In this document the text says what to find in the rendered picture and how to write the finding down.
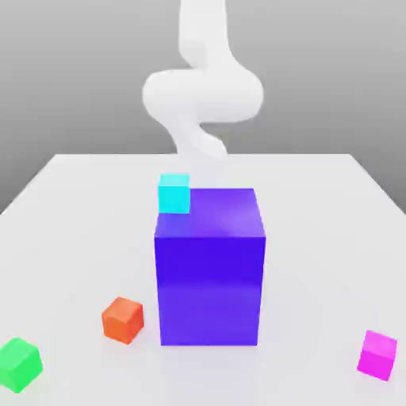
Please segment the small orange cube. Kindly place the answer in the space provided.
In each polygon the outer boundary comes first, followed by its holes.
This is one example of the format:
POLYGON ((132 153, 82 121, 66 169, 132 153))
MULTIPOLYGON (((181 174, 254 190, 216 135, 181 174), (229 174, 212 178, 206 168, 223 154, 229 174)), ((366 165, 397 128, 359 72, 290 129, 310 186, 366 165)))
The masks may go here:
POLYGON ((101 314, 104 335, 129 345, 144 327, 141 303, 117 297, 101 314))

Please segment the small cyan cube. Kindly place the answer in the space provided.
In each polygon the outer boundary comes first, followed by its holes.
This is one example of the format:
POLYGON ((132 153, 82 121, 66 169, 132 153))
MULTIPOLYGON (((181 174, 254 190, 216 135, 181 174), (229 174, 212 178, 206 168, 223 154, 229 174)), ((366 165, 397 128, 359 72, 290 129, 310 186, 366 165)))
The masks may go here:
POLYGON ((158 184, 159 213, 190 212, 190 176, 161 174, 158 184))

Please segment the small green cube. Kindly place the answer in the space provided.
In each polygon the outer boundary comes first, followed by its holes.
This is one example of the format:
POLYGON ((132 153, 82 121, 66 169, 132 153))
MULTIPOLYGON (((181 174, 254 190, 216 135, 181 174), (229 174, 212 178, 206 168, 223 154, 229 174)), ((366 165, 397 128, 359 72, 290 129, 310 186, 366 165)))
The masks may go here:
POLYGON ((20 393, 43 371, 39 349, 21 338, 0 348, 0 385, 20 393))

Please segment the large purple box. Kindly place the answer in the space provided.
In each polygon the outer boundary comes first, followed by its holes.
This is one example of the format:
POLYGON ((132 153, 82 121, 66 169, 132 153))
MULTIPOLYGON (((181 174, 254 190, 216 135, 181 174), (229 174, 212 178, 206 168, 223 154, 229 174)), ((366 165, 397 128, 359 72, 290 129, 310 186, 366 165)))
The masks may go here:
POLYGON ((154 235, 164 346, 254 346, 266 233, 252 188, 193 189, 190 212, 160 213, 154 235))

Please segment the small magenta cube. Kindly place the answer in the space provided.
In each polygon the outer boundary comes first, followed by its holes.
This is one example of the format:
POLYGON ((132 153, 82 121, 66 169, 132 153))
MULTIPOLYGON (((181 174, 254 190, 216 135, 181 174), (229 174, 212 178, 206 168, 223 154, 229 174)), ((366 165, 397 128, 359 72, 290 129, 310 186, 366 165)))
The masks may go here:
POLYGON ((396 358, 397 340, 367 330, 357 370, 382 381, 388 381, 396 358))

